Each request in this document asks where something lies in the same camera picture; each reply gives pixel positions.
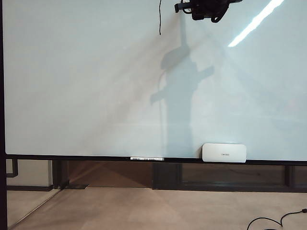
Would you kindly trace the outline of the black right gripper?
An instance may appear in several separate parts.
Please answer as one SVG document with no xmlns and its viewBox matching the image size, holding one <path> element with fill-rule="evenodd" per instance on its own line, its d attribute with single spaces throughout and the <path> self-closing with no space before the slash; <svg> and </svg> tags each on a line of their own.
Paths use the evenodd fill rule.
<svg viewBox="0 0 307 230">
<path fill-rule="evenodd" d="M 175 4 L 175 12 L 183 11 L 186 14 L 191 14 L 193 20 L 203 20 L 212 18 L 216 15 L 215 0 L 189 0 Z"/>
</svg>

